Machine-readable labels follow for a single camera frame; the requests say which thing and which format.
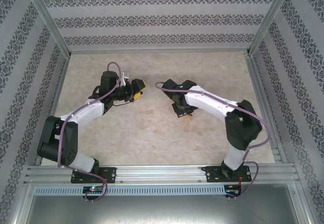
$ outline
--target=beige floor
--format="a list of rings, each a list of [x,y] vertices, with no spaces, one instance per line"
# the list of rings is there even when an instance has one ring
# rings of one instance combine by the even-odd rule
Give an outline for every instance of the beige floor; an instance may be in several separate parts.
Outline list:
[[[191,119],[177,118],[172,101],[154,87],[157,81],[190,79],[221,97],[250,101],[260,115],[243,53],[228,52],[72,55],[56,116],[84,103],[111,61],[129,71],[131,78],[144,79],[148,88],[137,101],[113,107],[79,135],[79,150],[101,165],[222,162],[229,147],[224,124],[200,109]],[[265,137],[263,130],[253,143]],[[269,144],[253,150],[248,159],[274,163]],[[43,160],[43,165],[54,164]]]

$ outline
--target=damask wallpaper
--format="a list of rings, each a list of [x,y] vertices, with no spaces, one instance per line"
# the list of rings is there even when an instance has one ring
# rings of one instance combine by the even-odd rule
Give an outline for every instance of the damask wallpaper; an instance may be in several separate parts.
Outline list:
[[[0,223],[33,165],[65,59],[31,0],[0,0]]]
[[[285,0],[254,55],[315,223],[324,223],[324,0]]]
[[[247,49],[273,0],[44,0],[72,52]]]

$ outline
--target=purple cable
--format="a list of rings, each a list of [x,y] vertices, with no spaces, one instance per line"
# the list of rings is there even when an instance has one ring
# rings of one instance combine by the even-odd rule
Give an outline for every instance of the purple cable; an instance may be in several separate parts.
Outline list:
[[[244,194],[245,194],[245,193],[246,193],[246,192],[251,188],[252,184],[254,183],[254,181],[255,181],[255,179],[257,178],[257,175],[258,175],[258,173],[259,173],[259,165],[258,165],[258,163],[254,162],[254,161],[248,161],[248,162],[247,162],[247,161],[245,161],[245,159],[246,159],[246,157],[247,157],[249,151],[250,151],[252,148],[256,148],[256,147],[263,146],[263,145],[265,145],[267,142],[270,141],[270,139],[271,139],[271,131],[270,131],[270,127],[269,127],[269,125],[268,125],[268,124],[267,124],[267,123],[266,123],[262,118],[260,118],[259,116],[257,116],[256,114],[254,114],[254,113],[252,113],[252,112],[250,112],[250,111],[247,111],[247,110],[245,110],[245,109],[243,109],[243,108],[240,108],[240,107],[238,107],[238,106],[235,106],[235,105],[229,104],[228,102],[223,101],[223,100],[221,100],[221,99],[219,99],[219,98],[217,98],[217,97],[215,97],[215,96],[213,96],[213,95],[211,95],[211,94],[209,94],[209,93],[207,93],[207,92],[201,92],[201,91],[195,91],[195,90],[173,90],[173,89],[165,89],[165,88],[159,87],[158,84],[164,84],[164,82],[156,82],[156,83],[155,83],[155,87],[158,88],[158,89],[160,89],[160,90],[162,90],[162,91],[166,91],[166,92],[196,93],[196,94],[200,94],[200,95],[203,94],[203,95],[205,95],[205,96],[207,96],[207,97],[209,97],[209,98],[211,98],[211,99],[213,99],[213,100],[215,100],[215,101],[217,101],[217,102],[220,102],[221,104],[224,104],[224,105],[226,105],[226,106],[229,106],[229,107],[231,107],[231,108],[234,108],[234,109],[236,109],[236,110],[242,111],[243,113],[246,113],[246,114],[252,116],[253,118],[259,120],[259,121],[264,125],[264,127],[265,127],[265,129],[266,129],[266,131],[267,131],[267,136],[268,136],[268,137],[266,138],[266,140],[263,141],[263,142],[261,142],[261,143],[259,143],[259,144],[251,145],[250,147],[248,147],[246,153],[245,153],[244,156],[243,156],[243,161],[244,161],[244,162],[246,162],[246,163],[254,163],[254,164],[257,166],[257,171],[256,171],[256,173],[255,173],[255,175],[254,175],[254,178],[252,179],[252,181],[251,181],[251,183],[249,184],[249,186],[247,187],[247,189],[246,189],[246,190],[245,190],[245,191],[244,191],[244,192],[243,192],[239,197],[243,196],[243,195],[244,195]]]
[[[117,80],[117,82],[116,82],[116,85],[107,93],[107,94],[105,94],[105,95],[103,95],[103,96],[101,96],[101,97],[99,97],[98,99],[96,99],[96,100],[93,100],[93,101],[91,101],[89,104],[88,103],[86,103],[86,104],[84,104],[84,105],[82,105],[82,106],[80,106],[79,108],[77,108],[76,110],[74,110],[66,119],[65,119],[65,121],[64,121],[64,123],[63,123],[63,125],[62,125],[62,128],[61,128],[61,132],[60,132],[60,139],[59,139],[59,149],[58,149],[58,155],[57,155],[57,167],[61,167],[61,155],[62,155],[62,144],[63,144],[63,135],[64,135],[64,129],[65,129],[65,126],[66,126],[66,124],[67,124],[67,122],[73,117],[73,115],[74,114],[76,114],[78,111],[80,111],[80,110],[82,110],[83,108],[85,108],[85,107],[87,107],[87,106],[89,106],[89,105],[92,105],[92,104],[94,104],[94,103],[96,103],[97,101],[100,101],[100,100],[102,100],[103,98],[105,98],[106,96],[109,96],[118,86],[119,86],[119,83],[120,83],[120,80],[121,80],[121,78],[122,78],[122,71],[121,71],[121,69],[120,69],[120,66],[116,63],[116,62],[110,62],[110,63],[108,63],[108,65],[107,65],[107,70],[109,70],[109,67],[110,67],[110,65],[112,65],[112,64],[115,64],[116,66],[117,66],[117,68],[118,68],[118,73],[119,73],[119,75],[118,75],[118,80]],[[87,174],[87,175],[90,175],[90,176],[93,176],[93,177],[97,177],[97,178],[99,178],[100,180],[102,180],[103,181],[103,183],[105,184],[105,186],[106,186],[106,188],[105,188],[105,191],[104,191],[104,193],[101,195],[101,196],[99,196],[97,199],[95,199],[95,200],[92,200],[91,202],[96,202],[96,201],[98,201],[98,200],[100,200],[106,193],[107,193],[107,189],[108,189],[108,185],[107,185],[107,181],[103,178],[103,177],[101,177],[101,176],[99,176],[99,175],[96,175],[96,174],[93,174],[93,173],[90,173],[90,172],[84,172],[84,171],[81,171],[81,170],[78,170],[78,169],[74,169],[74,168],[71,168],[71,167],[68,167],[68,166],[65,166],[65,167],[67,167],[67,168],[69,168],[69,169],[72,169],[72,170],[74,170],[74,171],[78,171],[78,172],[81,172],[81,173],[83,173],[83,174]]]

